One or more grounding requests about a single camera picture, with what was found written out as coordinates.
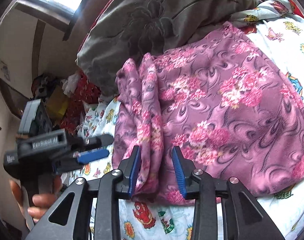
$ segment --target dark floral pattern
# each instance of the dark floral pattern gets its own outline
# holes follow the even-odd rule
[[[163,53],[165,39],[175,36],[170,18],[162,17],[163,5],[150,0],[147,8],[137,7],[130,14],[130,22],[125,26],[120,39],[128,42],[129,55]]]

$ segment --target red cartoon character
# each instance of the red cartoon character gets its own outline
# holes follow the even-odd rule
[[[245,27],[241,27],[240,30],[242,30],[245,34],[257,33],[257,27],[252,24],[247,25]]]
[[[271,5],[279,14],[285,14],[285,13],[289,12],[289,9],[278,1],[271,3]]]
[[[155,218],[152,216],[150,210],[145,203],[135,202],[135,210],[133,210],[134,216],[138,221],[142,223],[145,229],[154,227]]]

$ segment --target cartoon print bedsheet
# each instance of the cartoon print bedsheet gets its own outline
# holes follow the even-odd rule
[[[304,102],[304,19],[293,15],[288,0],[265,0],[254,10],[233,14],[231,22],[247,36],[287,76]],[[114,135],[119,102],[115,98],[107,104],[100,100],[97,107],[89,109],[79,136],[110,133]],[[72,173],[87,180],[102,177],[113,169],[110,155],[86,165]],[[304,180],[274,195],[258,198],[286,240],[294,240],[304,228]],[[94,230],[96,200],[93,201],[91,230]],[[218,239],[223,239],[221,205],[218,211]],[[160,206],[150,203],[119,201],[122,240],[172,239],[190,240],[194,207]]]

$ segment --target pink floral blanket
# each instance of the pink floral blanket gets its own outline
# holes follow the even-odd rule
[[[304,177],[304,104],[287,78],[239,29],[225,23],[204,39],[117,73],[121,106],[113,167],[142,148],[137,199],[189,204],[170,156],[213,177],[239,178],[255,196]]]

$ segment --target red fabric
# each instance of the red fabric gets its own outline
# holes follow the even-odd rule
[[[298,8],[298,6],[295,4],[295,2],[293,0],[289,0],[289,2],[294,7],[293,14],[299,15],[299,16],[301,16],[304,19],[304,16],[303,16],[302,12]]]
[[[82,101],[97,104],[101,95],[100,89],[89,82],[83,71],[80,70],[79,74],[81,78],[60,123],[60,128],[67,130],[72,135],[75,134],[76,127],[79,125],[81,113],[84,113]]]

